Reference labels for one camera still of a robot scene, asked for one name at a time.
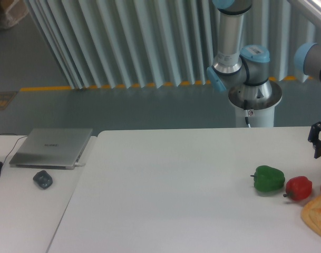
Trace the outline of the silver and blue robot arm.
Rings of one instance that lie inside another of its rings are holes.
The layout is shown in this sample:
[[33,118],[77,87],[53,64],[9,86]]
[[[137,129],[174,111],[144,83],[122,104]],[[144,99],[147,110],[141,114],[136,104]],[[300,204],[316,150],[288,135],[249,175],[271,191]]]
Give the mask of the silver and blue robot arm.
[[[252,1],[212,1],[220,12],[217,55],[207,68],[207,76],[218,91],[228,91],[235,109],[236,127],[273,127],[275,107],[282,98],[281,87],[269,81],[270,54],[261,45],[241,48],[245,14]],[[288,1],[321,29],[321,1]],[[321,83],[321,45],[305,43],[294,56],[294,65],[303,74]],[[308,141],[314,158],[321,156],[321,122],[310,127]]]

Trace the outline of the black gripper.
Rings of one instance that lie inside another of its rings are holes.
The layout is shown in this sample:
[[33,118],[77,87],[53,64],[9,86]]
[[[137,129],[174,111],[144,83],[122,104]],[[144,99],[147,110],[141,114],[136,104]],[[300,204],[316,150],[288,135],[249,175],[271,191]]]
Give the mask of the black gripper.
[[316,122],[310,127],[308,142],[312,143],[314,148],[314,158],[321,157],[321,140],[319,134],[321,133],[321,122]]

